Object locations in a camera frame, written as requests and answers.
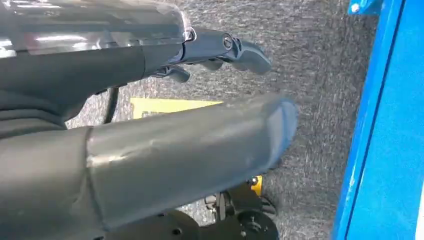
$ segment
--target gray carpet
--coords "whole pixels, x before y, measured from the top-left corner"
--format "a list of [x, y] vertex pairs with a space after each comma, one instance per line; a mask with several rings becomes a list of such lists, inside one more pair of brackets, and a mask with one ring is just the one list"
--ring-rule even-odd
[[[347, 16], [348, 0], [168, 0], [194, 26], [226, 30], [260, 44], [273, 61], [266, 76], [229, 66], [199, 66], [186, 84], [147, 79], [121, 90], [115, 121], [132, 117], [130, 97], [226, 100], [267, 92], [294, 99], [299, 127], [264, 193], [278, 208], [281, 239], [327, 239], [331, 232], [376, 19]], [[88, 100], [69, 126], [97, 125], [106, 95]], [[211, 215], [201, 203], [183, 207], [201, 224]]]

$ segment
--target blue frame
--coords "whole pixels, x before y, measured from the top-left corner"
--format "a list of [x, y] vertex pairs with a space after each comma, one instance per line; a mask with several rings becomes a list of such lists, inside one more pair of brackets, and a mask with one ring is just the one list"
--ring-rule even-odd
[[424, 179], [424, 1], [352, 4], [380, 18], [332, 237], [410, 239]]

